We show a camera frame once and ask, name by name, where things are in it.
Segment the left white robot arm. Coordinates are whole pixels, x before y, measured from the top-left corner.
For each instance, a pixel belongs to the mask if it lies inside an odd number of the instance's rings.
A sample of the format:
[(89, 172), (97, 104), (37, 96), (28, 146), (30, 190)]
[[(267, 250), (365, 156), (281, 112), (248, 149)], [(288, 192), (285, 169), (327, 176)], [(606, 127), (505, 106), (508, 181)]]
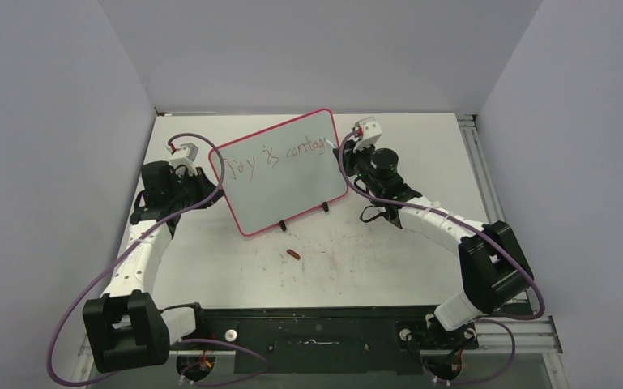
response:
[(224, 192), (202, 168), (186, 164), (151, 162), (141, 168), (140, 177), (143, 188), (134, 200), (122, 260), (100, 297), (83, 307), (87, 338), (101, 373), (162, 365), (179, 340), (197, 349), (209, 337), (209, 326), (197, 319), (199, 304), (161, 309), (151, 293), (180, 213), (210, 207)]

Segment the red marker cap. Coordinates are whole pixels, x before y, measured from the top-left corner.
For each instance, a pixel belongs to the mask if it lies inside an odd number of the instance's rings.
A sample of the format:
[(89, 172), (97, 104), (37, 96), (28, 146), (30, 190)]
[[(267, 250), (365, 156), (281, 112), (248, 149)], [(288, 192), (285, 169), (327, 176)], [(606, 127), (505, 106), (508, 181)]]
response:
[(291, 256), (292, 258), (296, 259), (296, 260), (300, 260), (301, 256), (294, 250), (288, 249), (286, 250), (286, 253)]

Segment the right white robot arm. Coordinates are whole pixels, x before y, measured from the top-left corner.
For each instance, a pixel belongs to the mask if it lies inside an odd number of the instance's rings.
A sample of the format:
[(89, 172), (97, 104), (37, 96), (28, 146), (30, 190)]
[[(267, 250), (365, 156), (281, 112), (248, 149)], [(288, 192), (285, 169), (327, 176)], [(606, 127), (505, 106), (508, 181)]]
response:
[(518, 239), (506, 222), (466, 220), (407, 185), (396, 171), (395, 152), (375, 147), (355, 152), (353, 146), (354, 142), (349, 141), (333, 150), (348, 187), (369, 200), (379, 218), (428, 238), (459, 259), (463, 287), (437, 305), (427, 318), (425, 333), (431, 344), (446, 347), (457, 338), (459, 328), (477, 318), (494, 314), (516, 320), (538, 317), (501, 309), (528, 289), (540, 291)]

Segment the pink framed whiteboard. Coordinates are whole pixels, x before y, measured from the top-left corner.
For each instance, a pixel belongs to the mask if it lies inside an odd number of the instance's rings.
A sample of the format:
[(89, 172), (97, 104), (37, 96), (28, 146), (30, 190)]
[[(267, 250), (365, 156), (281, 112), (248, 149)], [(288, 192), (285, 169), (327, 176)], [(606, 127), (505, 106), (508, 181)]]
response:
[(209, 153), (224, 197), (245, 237), (345, 196), (348, 186), (324, 139), (338, 143), (329, 109), (288, 119)]

